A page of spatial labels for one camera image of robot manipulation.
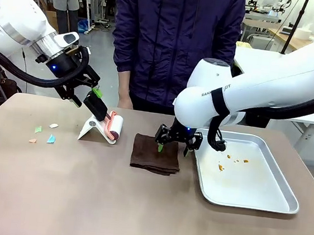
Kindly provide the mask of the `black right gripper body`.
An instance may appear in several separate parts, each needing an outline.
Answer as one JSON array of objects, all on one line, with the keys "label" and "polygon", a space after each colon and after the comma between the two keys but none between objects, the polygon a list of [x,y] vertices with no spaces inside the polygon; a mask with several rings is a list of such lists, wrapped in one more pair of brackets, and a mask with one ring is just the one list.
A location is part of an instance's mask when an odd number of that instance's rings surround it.
[{"label": "black right gripper body", "polygon": [[185,127],[175,118],[172,126],[170,127],[169,134],[171,136],[171,141],[185,143],[185,140],[193,135],[196,132],[196,129]]}]

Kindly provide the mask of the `person's right hand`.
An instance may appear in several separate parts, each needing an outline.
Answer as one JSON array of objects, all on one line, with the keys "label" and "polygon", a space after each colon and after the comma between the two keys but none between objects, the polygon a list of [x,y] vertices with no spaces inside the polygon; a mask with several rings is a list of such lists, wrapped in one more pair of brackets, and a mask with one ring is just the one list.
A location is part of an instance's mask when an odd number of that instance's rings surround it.
[{"label": "person's right hand", "polygon": [[126,90],[119,90],[118,92],[119,100],[118,100],[118,107],[125,108],[125,109],[133,109],[132,101],[130,98],[129,91]]}]

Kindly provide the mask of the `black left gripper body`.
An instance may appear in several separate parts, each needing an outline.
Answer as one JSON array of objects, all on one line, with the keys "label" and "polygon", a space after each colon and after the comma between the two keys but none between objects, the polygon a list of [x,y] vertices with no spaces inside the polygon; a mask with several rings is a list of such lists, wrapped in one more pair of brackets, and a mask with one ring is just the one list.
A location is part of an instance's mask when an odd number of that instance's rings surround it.
[{"label": "black left gripper body", "polygon": [[62,53],[57,57],[46,62],[46,66],[57,78],[66,78],[75,72],[81,65],[86,65],[81,72],[71,79],[68,79],[63,85],[73,88],[79,86],[95,87],[98,85],[100,77],[89,65],[90,51],[86,49],[76,49],[71,53]]}]

